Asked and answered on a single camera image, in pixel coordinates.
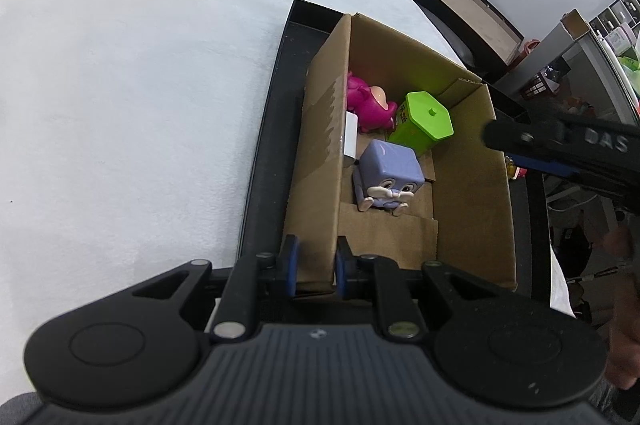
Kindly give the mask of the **lavender cube toy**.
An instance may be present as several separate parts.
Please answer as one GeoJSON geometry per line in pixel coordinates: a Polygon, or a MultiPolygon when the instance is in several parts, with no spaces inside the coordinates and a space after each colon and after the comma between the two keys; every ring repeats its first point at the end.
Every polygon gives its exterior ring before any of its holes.
{"type": "Polygon", "coordinates": [[[408,210],[425,177],[410,148],[373,139],[352,171],[358,211],[371,208],[399,217],[408,210]]]}

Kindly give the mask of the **brown cardboard box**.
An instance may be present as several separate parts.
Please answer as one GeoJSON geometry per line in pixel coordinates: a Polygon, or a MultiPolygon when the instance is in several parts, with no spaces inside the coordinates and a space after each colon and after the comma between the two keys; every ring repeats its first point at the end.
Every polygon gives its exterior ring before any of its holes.
{"type": "Polygon", "coordinates": [[[516,286],[506,159],[486,148],[487,86],[364,15],[311,60],[284,230],[299,289],[336,286],[337,241],[416,270],[438,260],[516,286]]]}

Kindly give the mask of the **green hexagonal box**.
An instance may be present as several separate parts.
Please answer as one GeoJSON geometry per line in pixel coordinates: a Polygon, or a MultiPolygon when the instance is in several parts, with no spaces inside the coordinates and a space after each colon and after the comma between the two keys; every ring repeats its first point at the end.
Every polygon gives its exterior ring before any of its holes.
{"type": "Polygon", "coordinates": [[[387,140],[423,156],[453,134],[448,109],[427,92],[411,92],[397,109],[395,127],[387,140]]]}

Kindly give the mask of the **white power adapter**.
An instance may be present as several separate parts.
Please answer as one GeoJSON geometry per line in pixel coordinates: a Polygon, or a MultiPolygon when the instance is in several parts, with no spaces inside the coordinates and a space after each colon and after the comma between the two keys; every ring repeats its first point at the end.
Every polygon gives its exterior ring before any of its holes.
{"type": "Polygon", "coordinates": [[[355,113],[345,112],[345,125],[343,132],[343,158],[356,160],[358,139],[358,116],[355,113]]]}

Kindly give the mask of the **pink toy figure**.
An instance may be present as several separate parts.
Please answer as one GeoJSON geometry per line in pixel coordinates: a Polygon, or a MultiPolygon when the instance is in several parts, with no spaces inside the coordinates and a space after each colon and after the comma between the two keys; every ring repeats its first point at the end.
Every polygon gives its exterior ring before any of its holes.
{"type": "Polygon", "coordinates": [[[386,98],[380,86],[370,86],[362,78],[349,72],[346,90],[347,110],[358,118],[360,133],[391,132],[395,128],[397,104],[386,98]]]}

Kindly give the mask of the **red and blue small figurine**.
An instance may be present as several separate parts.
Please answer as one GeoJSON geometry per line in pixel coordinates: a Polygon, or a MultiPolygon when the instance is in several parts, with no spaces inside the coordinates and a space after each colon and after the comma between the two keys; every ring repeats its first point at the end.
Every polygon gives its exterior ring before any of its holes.
{"type": "Polygon", "coordinates": [[[526,168],[518,166],[511,156],[504,156],[504,158],[506,159],[506,174],[510,180],[518,180],[526,176],[526,168]]]}

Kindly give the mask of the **black framed brown board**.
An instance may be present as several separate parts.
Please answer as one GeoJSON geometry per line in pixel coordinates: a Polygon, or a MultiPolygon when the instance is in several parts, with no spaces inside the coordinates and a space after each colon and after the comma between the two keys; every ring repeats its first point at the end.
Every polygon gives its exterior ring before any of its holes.
{"type": "Polygon", "coordinates": [[[413,0],[465,67],[489,83],[518,56],[524,36],[488,0],[413,0]]]}

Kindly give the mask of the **white tablecloth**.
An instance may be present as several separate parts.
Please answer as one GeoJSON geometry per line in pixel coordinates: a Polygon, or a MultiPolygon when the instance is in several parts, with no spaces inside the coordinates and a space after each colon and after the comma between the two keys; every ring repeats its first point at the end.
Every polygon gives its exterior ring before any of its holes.
{"type": "MultiPolygon", "coordinates": [[[[1,0],[3,399],[43,322],[234,262],[292,1],[1,0]]],[[[309,1],[452,53],[412,0],[309,1]]]]}

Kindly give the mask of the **black tray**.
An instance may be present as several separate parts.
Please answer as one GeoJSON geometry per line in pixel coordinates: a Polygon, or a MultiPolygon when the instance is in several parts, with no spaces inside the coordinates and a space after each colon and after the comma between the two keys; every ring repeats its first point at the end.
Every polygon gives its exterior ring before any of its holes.
{"type": "MultiPolygon", "coordinates": [[[[283,237],[286,204],[302,119],[306,73],[312,57],[343,14],[306,0],[293,0],[273,64],[260,124],[238,255],[274,253],[283,237]]],[[[541,174],[531,171],[510,183],[518,293],[549,303],[551,251],[541,174]]]]}

